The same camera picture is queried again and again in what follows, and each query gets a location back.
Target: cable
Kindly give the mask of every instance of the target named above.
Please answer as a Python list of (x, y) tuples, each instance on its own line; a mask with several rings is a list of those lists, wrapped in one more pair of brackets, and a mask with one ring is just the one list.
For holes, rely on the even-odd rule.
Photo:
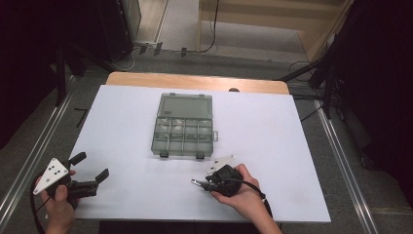
[(244, 183), (246, 185), (248, 185), (250, 188), (254, 189), (255, 191), (258, 192), (262, 202), (264, 203), (265, 208), (267, 209), (268, 214), (270, 215), (270, 217), (273, 217), (273, 213), (271, 212), (271, 208), (270, 208), (270, 204), (268, 203), (268, 200), (265, 196), (265, 194), (263, 192), (261, 192), (261, 190), (255, 186), (254, 184), (247, 182), (245, 180), (241, 180), (241, 179), (236, 179), (236, 178), (221, 178), (223, 181), (235, 181), (235, 182), (240, 182), (240, 183)]
[(134, 67), (134, 57), (133, 57), (133, 54), (136, 52), (136, 51), (139, 51), (140, 50), (140, 47), (137, 47), (137, 48), (133, 48), (133, 51), (131, 52), (131, 60), (132, 60), (132, 64), (131, 64), (131, 66), (130, 67), (128, 67), (128, 68), (122, 68), (122, 67), (119, 67), (118, 65), (116, 65), (115, 63), (110, 63), (111, 65), (113, 65), (113, 66), (115, 66), (116, 68), (118, 68), (118, 69), (120, 69), (121, 71), (129, 71), (129, 70), (131, 70), (133, 67)]
[[(295, 62), (293, 62), (293, 63), (289, 66), (289, 68), (288, 68), (288, 74), (291, 74), (291, 67), (292, 67), (293, 65), (297, 64), (297, 63), (300, 63), (300, 62), (311, 64), (309, 61), (295, 61)], [(300, 79), (297, 79), (297, 78), (295, 78), (295, 80), (296, 80), (296, 81), (299, 81), (299, 82), (308, 82), (307, 80), (300, 80)]]
[(46, 202), (44, 202), (44, 203), (42, 204), (42, 206), (40, 206), (40, 207), (36, 210), (36, 213), (38, 213), (38, 212), (40, 211), (40, 209), (42, 209), (42, 208), (46, 205), (46, 203), (48, 203), (49, 200), (51, 200), (51, 198), (52, 198), (52, 197), (49, 197), (49, 198), (46, 200)]
[[(296, 63), (300, 63), (300, 62), (305, 62), (305, 63), (309, 63), (307, 61), (296, 61), (294, 63), (292, 63), (289, 68), (288, 68), (288, 73), (291, 73), (291, 67), (296, 64)], [(300, 82), (307, 82), (305, 80), (299, 80), (297, 78), (295, 78), (296, 81), (300, 81)], [(324, 100), (325, 102), (325, 106), (330, 106), (330, 107), (335, 107), (336, 108), (336, 114), (340, 117), (340, 119), (344, 120), (344, 114), (342, 113), (343, 111), (338, 110), (339, 108), (341, 108), (342, 102), (344, 101), (343, 99), (343, 94), (342, 94), (342, 87), (343, 87), (343, 82), (340, 79), (333, 79), (333, 84), (331, 87), (331, 99), (329, 100), (329, 103), (325, 102), (325, 97), (317, 97), (317, 96), (305, 96), (305, 95), (292, 95), (293, 98), (295, 100), (298, 99), (317, 99), (317, 100)], [(306, 117), (304, 117), (303, 119), (301, 119), (301, 122), (303, 122), (304, 120), (310, 118), (314, 113), (316, 113), (320, 108), (323, 108), (323, 105), (320, 106), (318, 109), (314, 110), (313, 112), (311, 112), (310, 114), (308, 114)]]
[(214, 20), (213, 20), (213, 38), (212, 38), (212, 42), (210, 43), (210, 46), (209, 46), (208, 49), (203, 50), (203, 51), (186, 51), (186, 52), (183, 52), (183, 51), (175, 51), (175, 50), (163, 50), (163, 51), (177, 52), (177, 53), (186, 53), (186, 54), (203, 54), (203, 53), (208, 52), (208, 51), (212, 48), (213, 44), (215, 44), (215, 38), (216, 38), (216, 19), (217, 19), (217, 17), (218, 17), (218, 8), (219, 8), (219, 0), (216, 0), (215, 17), (214, 17)]
[[(212, 18), (212, 13), (211, 13), (211, 11), (209, 11), (209, 19), (211, 19), (211, 18)], [(212, 28), (212, 20), (209, 20), (209, 29), (210, 29), (210, 32), (211, 32), (212, 34), (215, 33), (215, 31), (214, 31), (213, 28)], [(216, 47), (216, 51), (215, 51), (213, 54), (215, 54), (215, 53), (218, 51), (218, 46), (215, 45), (215, 47)]]

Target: black cable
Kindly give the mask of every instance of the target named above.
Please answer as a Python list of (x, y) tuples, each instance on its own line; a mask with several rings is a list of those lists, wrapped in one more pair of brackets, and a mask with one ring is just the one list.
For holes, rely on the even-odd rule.
[(250, 188), (257, 191), (260, 198), (261, 198), (261, 200), (262, 200), (262, 202), (264, 203), (265, 208), (267, 209), (268, 214), (270, 215), (270, 217), (273, 217), (273, 213), (271, 212), (270, 204), (268, 203), (268, 200), (267, 200), (265, 194), (263, 192), (261, 192), (261, 190), (257, 186), (255, 186), (254, 184), (252, 184), (250, 182), (247, 182), (245, 180), (236, 179), (236, 178), (222, 178), (222, 180), (244, 183), (244, 184), (248, 185)]
[[(216, 38), (216, 19), (218, 17), (218, 8), (219, 8), (219, 0), (216, 0), (216, 8), (215, 8), (215, 18), (213, 20), (213, 38), (212, 38), (212, 43), (210, 44), (209, 48), (203, 51), (185, 51), (184, 53), (186, 54), (202, 54), (208, 52), (213, 44), (215, 44), (215, 38)], [(163, 50), (163, 51), (168, 51), (168, 52), (178, 52), (182, 53), (182, 51), (174, 51), (174, 50)]]
[(37, 228), (37, 231), (39, 232), (39, 234), (45, 234), (45, 229), (43, 229), (43, 226), (42, 226), (42, 224), (41, 224), (40, 221), (39, 221), (39, 217), (37, 216), (37, 209), (35, 208), (35, 204), (34, 204), (34, 194), (33, 194), (33, 191), (34, 191), (34, 188), (35, 188), (35, 186), (36, 186), (36, 181), (37, 181), (37, 179), (38, 179), (40, 176), (42, 176), (44, 172), (45, 172), (45, 170), (43, 170), (42, 172), (40, 172), (39, 174), (37, 174), (37, 175), (34, 177), (33, 181), (31, 182), (31, 185), (30, 185), (30, 190), (28, 191), (28, 192), (29, 192), (29, 196), (30, 196), (31, 212), (33, 213), (34, 223), (36, 224), (36, 228)]
[[(293, 62), (290, 66), (289, 66), (289, 68), (288, 68), (288, 74), (291, 74), (291, 67), (293, 66), (293, 65), (295, 65), (295, 64), (297, 64), (297, 63), (310, 63), (309, 61), (295, 61), (295, 62)], [(298, 82), (308, 82), (308, 80), (300, 80), (300, 79), (298, 79), (298, 78), (295, 78), (295, 80), (296, 81), (298, 81)]]
[(42, 209), (42, 208), (46, 205), (46, 203), (48, 203), (49, 200), (51, 200), (51, 198), (52, 198), (52, 197), (49, 197), (49, 198), (46, 200), (46, 202), (44, 202), (44, 203), (42, 204), (42, 206), (40, 206), (38, 209), (36, 209), (36, 213), (38, 213), (38, 212), (40, 211), (40, 209)]

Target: metal frame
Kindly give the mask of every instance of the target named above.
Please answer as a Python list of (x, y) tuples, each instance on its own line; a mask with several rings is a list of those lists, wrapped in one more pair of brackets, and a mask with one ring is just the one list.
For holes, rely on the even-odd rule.
[[(316, 108), (319, 108), (321, 106), (320, 101), (316, 100), (315, 106)], [(352, 198), (361, 226), (364, 229), (364, 233), (378, 234), (379, 230), (377, 228), (377, 225), (362, 195), (362, 192), (358, 187), (356, 177), (353, 174), (349, 162), (347, 161), (346, 153), (341, 146), (340, 140), (334, 130), (334, 126), (331, 120), (327, 119), (327, 116), (322, 110), (319, 110), (319, 118), (321, 119), (321, 123), (324, 126), (325, 134), (328, 137), (331, 149), (333, 150), (343, 179), (346, 182), (347, 189), (349, 190), (350, 197)]]
[(66, 111), (67, 105), (72, 98), (75, 85), (76, 77), (72, 75), (68, 81), (68, 94), (66, 98), (62, 101), (60, 106), (55, 107), (48, 123), (34, 144), (14, 183), (3, 197), (0, 205), (0, 233), (3, 233), (6, 228), (13, 211), (19, 203), (22, 193), (25, 191), (24, 188), (30, 182), (31, 177), (34, 174), (34, 171), (36, 170), (37, 165), (39, 164), (43, 153), (45, 152), (45, 149), (61, 120), (61, 117)]

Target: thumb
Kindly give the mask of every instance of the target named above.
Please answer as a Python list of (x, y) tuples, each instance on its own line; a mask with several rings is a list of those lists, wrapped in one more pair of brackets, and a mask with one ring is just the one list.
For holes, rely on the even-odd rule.
[(66, 198), (67, 198), (67, 187), (65, 185), (59, 185), (57, 187), (56, 194), (55, 194), (55, 202), (56, 202), (57, 209), (59, 207), (65, 206)]

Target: floor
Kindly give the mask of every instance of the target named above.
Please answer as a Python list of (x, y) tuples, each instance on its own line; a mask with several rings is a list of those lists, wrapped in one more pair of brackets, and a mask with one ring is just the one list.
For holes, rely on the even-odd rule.
[[(151, 14), (150, 19), (142, 18), (145, 32), (154, 34), (160, 29), (159, 38), (148, 42), (146, 35), (139, 34), (138, 43), (163, 43), (162, 49), (180, 51), (197, 50), (198, 39), (198, 1), (194, 0), (140, 0), (142, 12), (144, 9), (158, 9)], [(164, 12), (159, 11), (164, 4), (168, 5)], [(165, 17), (159, 24), (158, 19)], [(203, 36), (201, 50), (207, 49), (213, 40), (212, 21), (203, 21)], [(307, 57), (301, 45), (297, 31), (283, 28), (262, 26), (246, 26), (240, 24), (219, 22), (215, 28), (214, 46), (206, 53), (215, 56), (224, 56), (243, 59), (263, 59), (281, 62), (306, 61)]]

